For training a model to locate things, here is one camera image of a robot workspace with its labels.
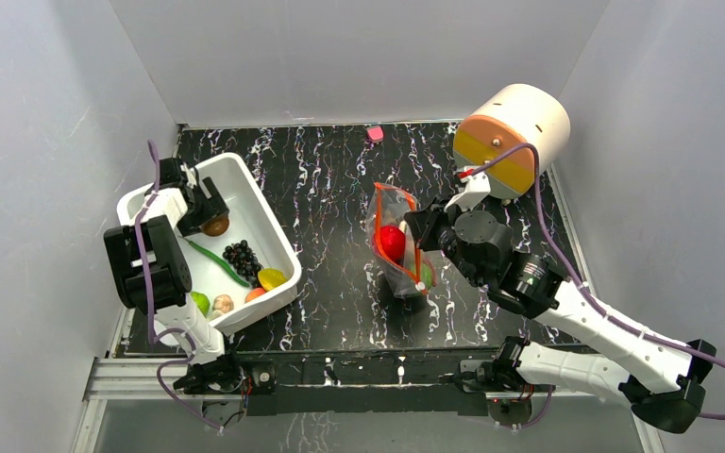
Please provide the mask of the clear zip bag orange zipper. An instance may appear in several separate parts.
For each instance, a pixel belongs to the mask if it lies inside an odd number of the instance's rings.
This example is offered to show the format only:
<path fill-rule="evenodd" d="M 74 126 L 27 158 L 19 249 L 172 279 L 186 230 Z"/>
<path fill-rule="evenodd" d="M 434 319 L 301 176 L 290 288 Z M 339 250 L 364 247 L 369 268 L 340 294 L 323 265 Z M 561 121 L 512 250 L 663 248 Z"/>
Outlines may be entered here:
<path fill-rule="evenodd" d="M 415 244 L 405 214 L 416 210 L 413 195 L 377 182 L 368 205 L 365 233 L 369 246 L 397 298 L 425 295 L 436 285 L 430 259 Z"/>

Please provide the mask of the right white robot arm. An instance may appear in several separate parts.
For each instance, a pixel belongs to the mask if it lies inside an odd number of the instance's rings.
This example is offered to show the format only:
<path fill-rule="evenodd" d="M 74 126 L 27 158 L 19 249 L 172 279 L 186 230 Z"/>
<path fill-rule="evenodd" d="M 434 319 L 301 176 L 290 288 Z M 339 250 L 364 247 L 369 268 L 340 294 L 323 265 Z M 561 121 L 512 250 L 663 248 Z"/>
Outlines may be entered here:
<path fill-rule="evenodd" d="M 488 211 L 433 204 L 406 213 L 404 221 L 420 250 L 441 252 L 500 308 L 557 327 L 594 350 L 565 352 L 512 336 L 492 360 L 461 361 L 445 382 L 482 393 L 562 387 L 613 401 L 645 423 L 677 434 L 700 415 L 706 396 L 702 382 L 712 366 L 692 354 L 714 355 L 711 344 L 656 344 L 640 325 L 620 316 L 634 329 L 623 330 L 609 320 L 609 310 L 594 309 L 556 263 L 514 249 L 511 230 Z"/>

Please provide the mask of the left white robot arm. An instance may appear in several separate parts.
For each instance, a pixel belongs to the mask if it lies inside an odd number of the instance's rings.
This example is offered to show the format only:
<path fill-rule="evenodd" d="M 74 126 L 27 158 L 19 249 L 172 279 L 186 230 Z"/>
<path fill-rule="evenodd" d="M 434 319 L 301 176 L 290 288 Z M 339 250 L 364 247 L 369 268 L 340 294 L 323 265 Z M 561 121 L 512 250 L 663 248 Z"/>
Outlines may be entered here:
<path fill-rule="evenodd" d="M 211 178 L 200 178 L 182 159 L 155 162 L 155 181 L 138 212 L 105 231 L 103 241 L 121 302 L 160 323 L 193 364 L 212 361 L 208 381 L 232 393 L 244 381 L 243 366 L 225 354 L 222 334 L 197 307 L 193 279 L 179 240 L 227 220 L 229 208 Z"/>

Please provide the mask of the green toy custard apple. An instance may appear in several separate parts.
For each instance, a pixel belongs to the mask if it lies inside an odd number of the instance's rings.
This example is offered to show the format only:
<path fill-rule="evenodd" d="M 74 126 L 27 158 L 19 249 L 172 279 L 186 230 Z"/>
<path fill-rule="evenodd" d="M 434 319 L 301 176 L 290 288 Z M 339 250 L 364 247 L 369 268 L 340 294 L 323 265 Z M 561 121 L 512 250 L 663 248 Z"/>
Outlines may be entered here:
<path fill-rule="evenodd" d="M 425 288 L 429 289 L 435 285 L 434 268 L 430 263 L 421 265 L 420 279 Z"/>

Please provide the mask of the red yellow toy pomegranate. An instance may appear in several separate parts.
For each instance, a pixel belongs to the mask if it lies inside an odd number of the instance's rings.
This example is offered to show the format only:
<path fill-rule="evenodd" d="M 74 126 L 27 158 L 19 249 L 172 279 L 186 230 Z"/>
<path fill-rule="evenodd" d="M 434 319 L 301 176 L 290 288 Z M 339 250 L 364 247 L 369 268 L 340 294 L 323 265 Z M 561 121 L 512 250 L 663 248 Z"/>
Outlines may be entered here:
<path fill-rule="evenodd" d="M 400 262 L 404 257 L 404 237 L 397 226 L 382 226 L 378 232 L 381 252 L 391 261 Z"/>

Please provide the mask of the white toy garlic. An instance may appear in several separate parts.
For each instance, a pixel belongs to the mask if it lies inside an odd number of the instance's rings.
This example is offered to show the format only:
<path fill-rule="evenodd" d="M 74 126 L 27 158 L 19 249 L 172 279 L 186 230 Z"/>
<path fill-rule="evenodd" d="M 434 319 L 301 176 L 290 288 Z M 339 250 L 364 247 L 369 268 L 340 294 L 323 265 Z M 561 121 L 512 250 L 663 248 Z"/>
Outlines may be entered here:
<path fill-rule="evenodd" d="M 414 240 L 411 229 L 405 220 L 402 220 L 398 226 L 404 237 L 404 254 L 407 254 L 409 250 L 414 249 Z"/>

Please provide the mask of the brown toy kiwi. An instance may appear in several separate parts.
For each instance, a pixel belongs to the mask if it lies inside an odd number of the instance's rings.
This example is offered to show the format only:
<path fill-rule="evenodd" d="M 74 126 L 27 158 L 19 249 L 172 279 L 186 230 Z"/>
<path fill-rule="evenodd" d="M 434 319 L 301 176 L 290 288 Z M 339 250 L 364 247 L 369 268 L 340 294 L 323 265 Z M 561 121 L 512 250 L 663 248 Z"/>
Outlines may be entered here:
<path fill-rule="evenodd" d="M 227 216 L 217 217 L 201 227 L 203 234 L 209 237 L 219 237 L 228 231 L 230 221 Z"/>

